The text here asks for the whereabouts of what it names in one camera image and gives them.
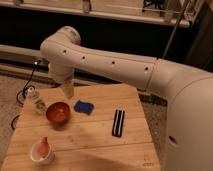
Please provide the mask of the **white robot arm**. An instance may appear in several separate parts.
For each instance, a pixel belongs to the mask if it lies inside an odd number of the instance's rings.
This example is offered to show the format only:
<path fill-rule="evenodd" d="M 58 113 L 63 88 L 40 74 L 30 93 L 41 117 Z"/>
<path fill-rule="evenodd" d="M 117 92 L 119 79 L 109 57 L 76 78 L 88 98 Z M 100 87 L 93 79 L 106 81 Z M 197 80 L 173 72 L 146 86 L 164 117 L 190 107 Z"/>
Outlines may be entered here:
<path fill-rule="evenodd" d="M 156 57 L 86 48 L 70 26 L 47 37 L 40 52 L 59 84 L 78 68 L 165 99 L 164 171 L 213 171 L 213 73 Z"/>

